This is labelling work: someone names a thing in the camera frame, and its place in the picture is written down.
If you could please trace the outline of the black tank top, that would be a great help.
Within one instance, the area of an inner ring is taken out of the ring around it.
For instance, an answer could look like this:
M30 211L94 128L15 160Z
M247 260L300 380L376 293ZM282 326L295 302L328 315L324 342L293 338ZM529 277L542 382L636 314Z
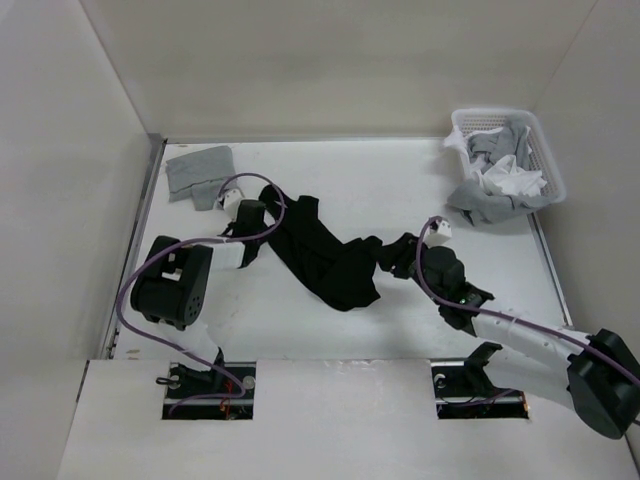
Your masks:
M381 298L373 277L383 242L376 236L340 241L319 219L319 200L279 196L272 186L259 200L268 213L283 215L267 242L291 273L331 308L347 312Z

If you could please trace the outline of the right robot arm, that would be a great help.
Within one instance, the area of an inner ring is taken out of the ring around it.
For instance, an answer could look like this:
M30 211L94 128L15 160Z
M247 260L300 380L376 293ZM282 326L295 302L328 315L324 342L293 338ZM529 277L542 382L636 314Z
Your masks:
M499 311L495 297L470 283L448 247L410 233L381 247L380 268L414 281L455 330L482 340L465 360L473 394L498 389L532 393L574 412L593 431L622 438L639 417L639 362L621 336L548 327Z

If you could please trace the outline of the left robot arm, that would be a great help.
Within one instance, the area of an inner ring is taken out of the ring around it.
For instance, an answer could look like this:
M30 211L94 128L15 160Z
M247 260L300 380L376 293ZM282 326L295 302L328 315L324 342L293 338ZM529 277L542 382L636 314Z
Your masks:
M190 375L190 386L206 399L224 387L224 373L214 365L224 365L222 349L199 319L205 303L209 274L213 271L247 267L256 257L267 230L266 207L255 199L244 199L227 209L231 222L223 232L229 243L212 246L183 245L179 239L159 236L148 256L165 250L163 258L137 277L130 296L131 308L156 326L155 340L195 360L201 365Z

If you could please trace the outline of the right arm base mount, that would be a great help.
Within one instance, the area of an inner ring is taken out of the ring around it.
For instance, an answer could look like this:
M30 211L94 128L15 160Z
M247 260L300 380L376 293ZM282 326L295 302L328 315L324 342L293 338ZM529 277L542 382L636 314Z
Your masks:
M529 419L524 393L494 386L484 371L501 349L484 342L468 357L431 363L439 420Z

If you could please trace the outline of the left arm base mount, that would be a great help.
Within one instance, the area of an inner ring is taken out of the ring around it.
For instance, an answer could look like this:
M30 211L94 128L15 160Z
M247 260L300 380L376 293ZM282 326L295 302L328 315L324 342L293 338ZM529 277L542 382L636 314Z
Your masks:
M251 420L257 365L227 363L226 371L195 370L171 363L155 383L164 388L163 420Z

